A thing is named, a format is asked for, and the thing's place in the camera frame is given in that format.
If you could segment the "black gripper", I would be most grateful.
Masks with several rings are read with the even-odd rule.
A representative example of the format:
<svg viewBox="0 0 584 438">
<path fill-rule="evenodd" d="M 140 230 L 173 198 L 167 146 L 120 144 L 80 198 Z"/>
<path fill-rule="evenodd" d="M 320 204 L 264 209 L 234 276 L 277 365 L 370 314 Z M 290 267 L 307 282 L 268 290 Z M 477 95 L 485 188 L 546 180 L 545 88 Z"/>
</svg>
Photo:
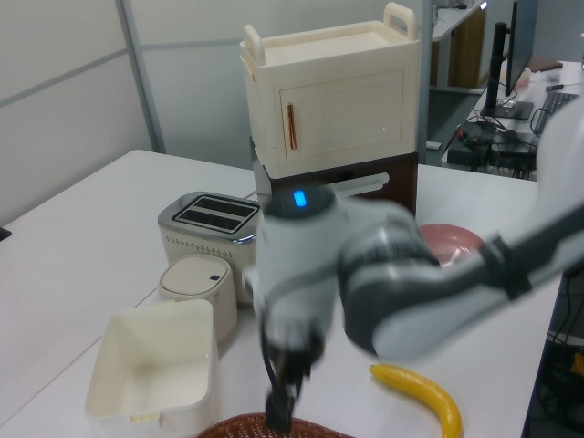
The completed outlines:
<svg viewBox="0 0 584 438">
<path fill-rule="evenodd" d="M 282 390 L 282 401 L 275 394 L 266 398 L 266 427 L 277 432 L 289 433 L 292 428 L 292 414 L 297 401 L 297 391 L 311 368 L 325 349 L 322 333 L 311 328 L 307 343 L 301 348 L 282 348 L 271 342 L 267 336 L 267 324 L 262 320 L 262 358 L 267 376 L 273 389 Z"/>
</svg>

